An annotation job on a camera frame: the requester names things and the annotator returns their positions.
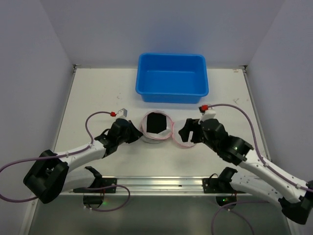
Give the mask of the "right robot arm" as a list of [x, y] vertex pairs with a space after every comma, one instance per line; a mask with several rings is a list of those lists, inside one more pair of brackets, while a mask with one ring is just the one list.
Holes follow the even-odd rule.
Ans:
[[313, 208], [313, 183], [283, 171], [257, 155], [256, 149], [242, 138], [229, 135], [217, 119], [187, 119], [179, 130], [183, 142], [203, 143], [224, 161], [253, 174], [240, 174], [226, 167], [216, 181], [209, 180], [221, 192], [246, 192], [281, 208], [285, 217], [304, 225]]

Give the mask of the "white mesh laundry bag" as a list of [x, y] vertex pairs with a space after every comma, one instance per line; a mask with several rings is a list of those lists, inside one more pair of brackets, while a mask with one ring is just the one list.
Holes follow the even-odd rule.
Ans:
[[152, 110], [142, 118], [139, 130], [143, 133], [142, 140], [146, 143], [158, 144], [172, 139], [181, 148], [191, 148], [195, 144], [191, 142], [191, 134], [187, 142], [183, 142], [179, 130], [184, 126], [183, 120], [173, 121], [170, 116], [159, 110]]

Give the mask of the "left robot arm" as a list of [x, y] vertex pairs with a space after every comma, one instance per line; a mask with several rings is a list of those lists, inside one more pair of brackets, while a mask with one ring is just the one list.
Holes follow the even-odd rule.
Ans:
[[96, 169], [86, 164], [111, 155], [119, 145], [135, 142], [142, 135], [131, 121], [118, 118], [110, 129], [95, 137], [83, 150], [61, 155], [51, 150], [43, 152], [24, 177], [23, 183], [44, 204], [70, 189], [101, 192], [108, 184]]

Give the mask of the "black bra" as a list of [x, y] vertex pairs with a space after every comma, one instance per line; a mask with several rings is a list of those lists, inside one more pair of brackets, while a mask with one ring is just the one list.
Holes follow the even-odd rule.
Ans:
[[162, 113], [152, 112], [147, 115], [147, 133], [159, 134], [167, 129], [167, 117]]

